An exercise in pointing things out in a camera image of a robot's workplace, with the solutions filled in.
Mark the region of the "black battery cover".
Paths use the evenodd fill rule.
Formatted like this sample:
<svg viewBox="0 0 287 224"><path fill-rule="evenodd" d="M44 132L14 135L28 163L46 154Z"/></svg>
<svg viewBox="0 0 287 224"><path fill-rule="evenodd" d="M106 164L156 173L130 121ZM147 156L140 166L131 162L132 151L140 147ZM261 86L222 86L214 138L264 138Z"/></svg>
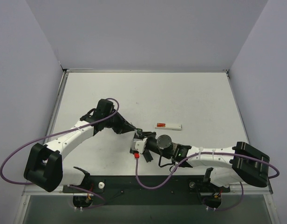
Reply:
<svg viewBox="0 0 287 224"><path fill-rule="evenodd" d="M153 157L151 154L144 154L143 156L144 156L146 162L151 162L153 160Z"/></svg>

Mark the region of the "white stick with orange tip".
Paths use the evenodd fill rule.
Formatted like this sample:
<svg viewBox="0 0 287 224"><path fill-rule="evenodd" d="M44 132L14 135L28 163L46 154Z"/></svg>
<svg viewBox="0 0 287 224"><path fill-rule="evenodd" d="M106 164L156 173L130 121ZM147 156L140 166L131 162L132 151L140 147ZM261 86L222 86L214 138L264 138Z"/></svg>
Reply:
<svg viewBox="0 0 287 224"><path fill-rule="evenodd" d="M181 131L182 125L175 123L156 123L154 126L155 129L163 129L163 130L175 130Z"/></svg>

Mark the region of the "black remote control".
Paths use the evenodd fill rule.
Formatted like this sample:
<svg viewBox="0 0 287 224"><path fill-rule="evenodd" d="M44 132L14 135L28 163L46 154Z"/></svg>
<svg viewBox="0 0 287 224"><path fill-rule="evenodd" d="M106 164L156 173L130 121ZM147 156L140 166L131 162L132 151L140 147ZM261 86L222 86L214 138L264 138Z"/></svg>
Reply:
<svg viewBox="0 0 287 224"><path fill-rule="evenodd" d="M144 152L144 140L142 137L142 129L138 128L135 130L133 139L132 139L132 144L130 147L130 152L133 153L139 153L143 154Z"/></svg>

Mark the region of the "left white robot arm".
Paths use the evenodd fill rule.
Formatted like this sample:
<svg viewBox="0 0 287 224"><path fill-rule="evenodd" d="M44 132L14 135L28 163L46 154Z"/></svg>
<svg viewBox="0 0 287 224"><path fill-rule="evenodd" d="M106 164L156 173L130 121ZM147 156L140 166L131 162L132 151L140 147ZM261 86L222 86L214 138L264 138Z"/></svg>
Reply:
<svg viewBox="0 0 287 224"><path fill-rule="evenodd" d="M73 185L78 191L89 189L89 173L79 167L65 169L63 160L85 140L105 128L116 134L128 133L136 127L114 107L113 98L100 99L97 107L83 115L77 123L55 140L32 146L24 170L24 178L47 192L60 185Z"/></svg>

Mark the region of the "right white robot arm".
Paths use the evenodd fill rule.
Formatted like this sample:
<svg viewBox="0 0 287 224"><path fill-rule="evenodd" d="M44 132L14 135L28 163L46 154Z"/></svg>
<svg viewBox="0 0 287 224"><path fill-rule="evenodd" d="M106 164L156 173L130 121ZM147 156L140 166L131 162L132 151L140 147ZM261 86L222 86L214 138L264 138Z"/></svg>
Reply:
<svg viewBox="0 0 287 224"><path fill-rule="evenodd" d="M233 147L204 148L174 143L168 135L156 137L155 133L143 132L134 138L134 150L151 161L151 152L171 160L182 168L206 167L205 181L217 187L245 182L265 188L268 184L270 158L246 142Z"/></svg>

